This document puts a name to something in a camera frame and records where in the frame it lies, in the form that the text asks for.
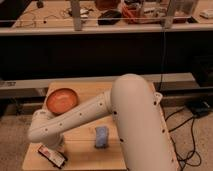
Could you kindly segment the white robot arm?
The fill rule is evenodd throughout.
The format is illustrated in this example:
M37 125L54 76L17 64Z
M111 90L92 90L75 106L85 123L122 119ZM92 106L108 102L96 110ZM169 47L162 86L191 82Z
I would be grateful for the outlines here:
M162 94L137 74L118 77L112 88L62 115L34 112L28 139L57 149L63 133L109 114L113 116L128 171L177 171L168 128L160 113Z

